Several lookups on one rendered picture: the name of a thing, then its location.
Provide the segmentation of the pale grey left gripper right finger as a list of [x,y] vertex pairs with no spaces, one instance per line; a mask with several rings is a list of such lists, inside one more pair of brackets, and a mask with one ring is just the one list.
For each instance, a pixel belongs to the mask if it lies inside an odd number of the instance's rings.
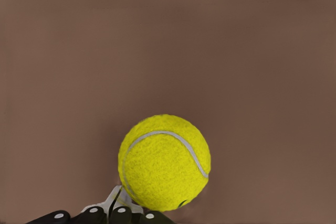
[[144,210],[135,204],[123,187],[115,187],[111,194],[109,224],[138,224]]

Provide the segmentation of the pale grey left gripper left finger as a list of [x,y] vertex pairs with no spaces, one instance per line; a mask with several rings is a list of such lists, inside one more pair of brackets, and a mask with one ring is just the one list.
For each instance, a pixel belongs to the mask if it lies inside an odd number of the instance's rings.
[[121,185],[115,186],[104,202],[86,206],[80,214],[70,219],[70,224],[109,224],[109,219],[121,191]]

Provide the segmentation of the yellow tennis ball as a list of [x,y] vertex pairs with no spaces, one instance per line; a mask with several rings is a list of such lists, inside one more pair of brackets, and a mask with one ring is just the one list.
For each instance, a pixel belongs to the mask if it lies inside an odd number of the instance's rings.
[[142,120],[126,134],[118,153],[123,188],[138,205],[156,211],[191,202],[207,185],[210,171],[204,136],[175,115]]

